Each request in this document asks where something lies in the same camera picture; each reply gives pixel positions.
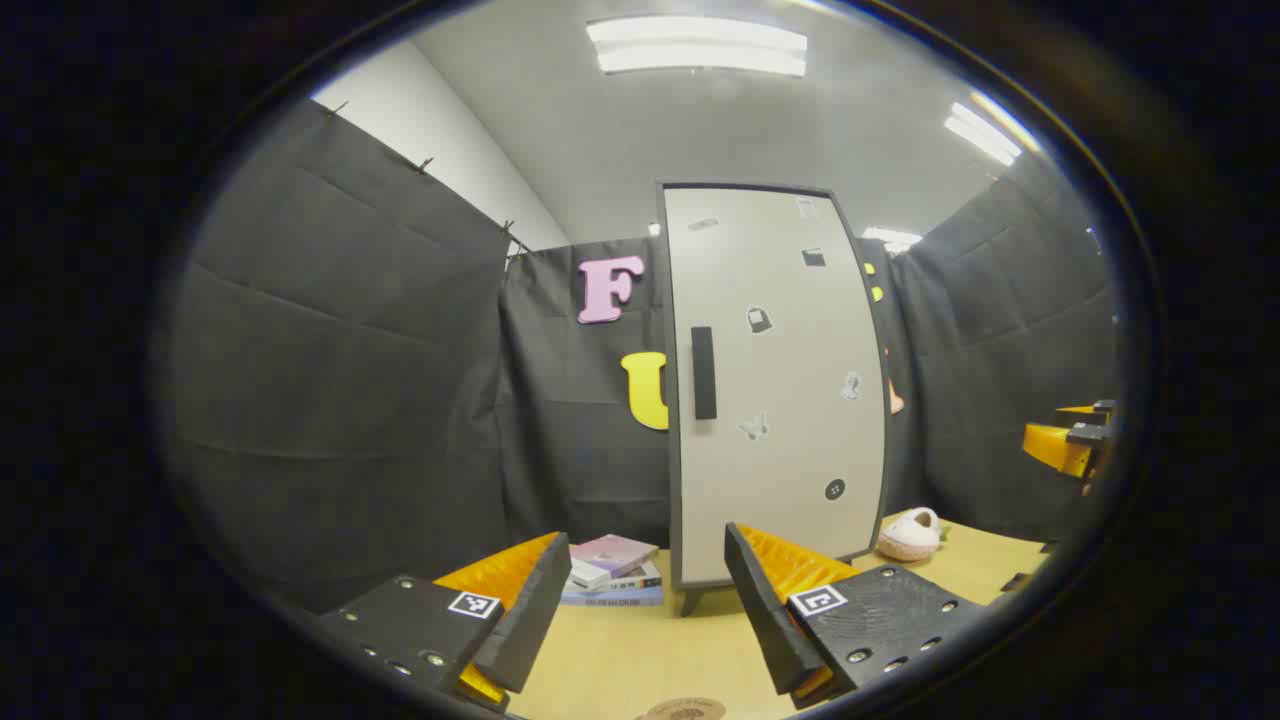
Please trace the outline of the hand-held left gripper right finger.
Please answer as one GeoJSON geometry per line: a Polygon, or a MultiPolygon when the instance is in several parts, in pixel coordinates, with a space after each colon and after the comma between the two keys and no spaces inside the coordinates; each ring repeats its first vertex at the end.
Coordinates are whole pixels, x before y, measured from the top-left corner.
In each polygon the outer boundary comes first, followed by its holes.
{"type": "Polygon", "coordinates": [[[724,565],[778,694],[805,710],[886,694],[987,619],[991,609],[887,562],[856,570],[730,521],[724,565]]]}

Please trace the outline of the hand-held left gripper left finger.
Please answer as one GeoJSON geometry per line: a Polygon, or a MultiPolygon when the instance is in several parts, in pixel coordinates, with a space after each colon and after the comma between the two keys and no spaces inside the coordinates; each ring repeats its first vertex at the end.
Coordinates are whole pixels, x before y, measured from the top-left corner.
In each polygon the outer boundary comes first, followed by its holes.
{"type": "Polygon", "coordinates": [[[413,698],[503,714],[561,605],[570,538],[552,532],[438,577],[399,574],[319,616],[335,650],[413,698]]]}

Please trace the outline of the round brown coaster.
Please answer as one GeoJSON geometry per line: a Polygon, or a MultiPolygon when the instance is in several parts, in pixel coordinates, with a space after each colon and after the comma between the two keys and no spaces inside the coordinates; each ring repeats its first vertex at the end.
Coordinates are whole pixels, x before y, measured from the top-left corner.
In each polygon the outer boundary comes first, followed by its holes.
{"type": "Polygon", "coordinates": [[[724,720],[726,714],[718,700],[689,696],[662,701],[634,720],[724,720]]]}

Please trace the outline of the black door handle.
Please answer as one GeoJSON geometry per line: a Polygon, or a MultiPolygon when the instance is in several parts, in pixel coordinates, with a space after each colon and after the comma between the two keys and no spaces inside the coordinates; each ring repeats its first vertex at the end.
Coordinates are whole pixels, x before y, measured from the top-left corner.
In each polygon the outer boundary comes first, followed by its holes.
{"type": "Polygon", "coordinates": [[[694,418],[696,420],[714,420],[718,416],[718,400],[714,338],[709,325],[691,328],[691,354],[694,418]]]}

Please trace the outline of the blue book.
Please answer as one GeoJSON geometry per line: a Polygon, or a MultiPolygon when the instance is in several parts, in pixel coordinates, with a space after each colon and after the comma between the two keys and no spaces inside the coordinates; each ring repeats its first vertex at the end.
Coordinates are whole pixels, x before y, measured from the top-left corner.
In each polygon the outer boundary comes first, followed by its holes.
{"type": "Polygon", "coordinates": [[[662,585],[602,592],[566,591],[559,597],[562,606],[576,607],[659,607],[664,601],[666,593],[662,585]]]}

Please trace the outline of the pink book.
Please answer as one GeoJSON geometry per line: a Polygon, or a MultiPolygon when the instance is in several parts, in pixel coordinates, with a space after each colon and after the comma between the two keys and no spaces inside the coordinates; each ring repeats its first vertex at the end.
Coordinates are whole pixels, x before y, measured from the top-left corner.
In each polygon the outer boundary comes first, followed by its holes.
{"type": "Polygon", "coordinates": [[[608,534],[581,544],[571,544],[570,556],[576,562],[585,562],[590,568],[608,571],[612,578],[618,578],[650,561],[658,550],[657,544],[608,534]]]}

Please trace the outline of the dark spine book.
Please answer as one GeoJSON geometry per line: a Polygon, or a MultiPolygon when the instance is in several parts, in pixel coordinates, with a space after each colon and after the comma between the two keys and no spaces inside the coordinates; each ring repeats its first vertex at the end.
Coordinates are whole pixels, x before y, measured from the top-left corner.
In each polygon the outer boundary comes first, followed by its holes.
{"type": "Polygon", "coordinates": [[[622,577],[612,578],[594,592],[636,591],[663,584],[663,575],[653,560],[631,569],[622,577]]]}

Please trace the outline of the pink plush slipper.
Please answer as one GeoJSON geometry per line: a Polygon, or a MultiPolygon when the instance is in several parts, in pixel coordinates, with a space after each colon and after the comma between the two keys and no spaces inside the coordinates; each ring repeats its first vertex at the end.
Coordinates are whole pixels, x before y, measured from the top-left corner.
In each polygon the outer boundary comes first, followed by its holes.
{"type": "Polygon", "coordinates": [[[920,562],[936,553],[942,543],[940,516],[932,509],[916,507],[881,529],[876,551],[897,562],[920,562]]]}

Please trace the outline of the black backdrop cloth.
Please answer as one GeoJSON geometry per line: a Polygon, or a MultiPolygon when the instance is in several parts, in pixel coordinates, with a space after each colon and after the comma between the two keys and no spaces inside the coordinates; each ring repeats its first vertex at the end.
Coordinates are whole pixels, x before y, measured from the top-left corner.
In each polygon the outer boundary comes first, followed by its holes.
{"type": "Polygon", "coordinates": [[[658,544],[696,589],[730,580],[730,521],[838,559],[915,503],[1056,539],[1079,484],[1021,436],[1120,395],[1107,225],[1025,152],[963,170],[906,252],[861,236],[863,202],[924,199],[956,158],[899,176],[852,140],[663,109],[554,143],[588,238],[511,256],[443,178],[297,102],[237,158],[172,284],[163,377],[195,512],[312,612],[552,532],[658,544]],[[695,325],[714,420],[694,418],[695,325]]]}

